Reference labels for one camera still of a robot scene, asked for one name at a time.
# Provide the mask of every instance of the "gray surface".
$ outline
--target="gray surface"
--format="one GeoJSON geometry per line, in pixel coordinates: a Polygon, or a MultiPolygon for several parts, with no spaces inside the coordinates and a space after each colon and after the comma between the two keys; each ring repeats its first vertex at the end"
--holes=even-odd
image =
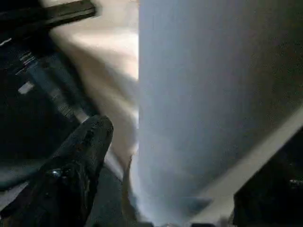
{"type": "Polygon", "coordinates": [[[122,215],[122,183],[106,167],[100,172],[98,191],[85,227],[150,227],[147,224],[126,222],[122,215]]]}

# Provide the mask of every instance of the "white cylinder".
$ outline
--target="white cylinder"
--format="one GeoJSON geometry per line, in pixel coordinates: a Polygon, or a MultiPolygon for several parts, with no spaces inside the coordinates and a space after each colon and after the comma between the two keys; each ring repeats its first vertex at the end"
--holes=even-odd
{"type": "MultiPolygon", "coordinates": [[[[140,1],[131,180],[149,220],[181,224],[210,206],[217,198],[203,192],[302,107],[302,11],[301,1],[140,1]]],[[[270,152],[218,196],[232,196],[270,152]]]]}

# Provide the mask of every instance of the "black surface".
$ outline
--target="black surface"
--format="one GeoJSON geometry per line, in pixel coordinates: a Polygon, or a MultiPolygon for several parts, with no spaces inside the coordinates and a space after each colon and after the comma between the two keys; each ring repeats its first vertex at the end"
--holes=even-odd
{"type": "Polygon", "coordinates": [[[25,7],[0,13],[0,44],[12,44],[47,31],[55,26],[92,17],[96,14],[89,0],[70,2],[48,8],[25,7]]]}
{"type": "Polygon", "coordinates": [[[303,225],[303,130],[296,133],[234,197],[234,224],[303,225]]]}

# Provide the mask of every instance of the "beige fabric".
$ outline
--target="beige fabric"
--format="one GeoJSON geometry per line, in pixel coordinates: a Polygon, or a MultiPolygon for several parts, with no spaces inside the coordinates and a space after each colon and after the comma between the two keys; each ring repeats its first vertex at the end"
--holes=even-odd
{"type": "MultiPolygon", "coordinates": [[[[44,0],[43,4],[64,2],[68,1],[44,0]]],[[[113,122],[111,152],[125,168],[138,149],[138,2],[93,2],[96,17],[56,27],[51,36],[75,63],[99,110],[113,122]]]]}

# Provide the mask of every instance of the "white tube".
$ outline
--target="white tube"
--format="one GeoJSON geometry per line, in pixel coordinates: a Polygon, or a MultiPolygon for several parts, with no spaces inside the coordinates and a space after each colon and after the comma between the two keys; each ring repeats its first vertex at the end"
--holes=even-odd
{"type": "MultiPolygon", "coordinates": [[[[204,193],[302,107],[302,9],[284,0],[140,1],[131,183],[149,220],[182,224],[230,199],[276,152],[229,176],[216,197],[204,193]]],[[[301,125],[299,118],[280,146],[301,125]]]]}

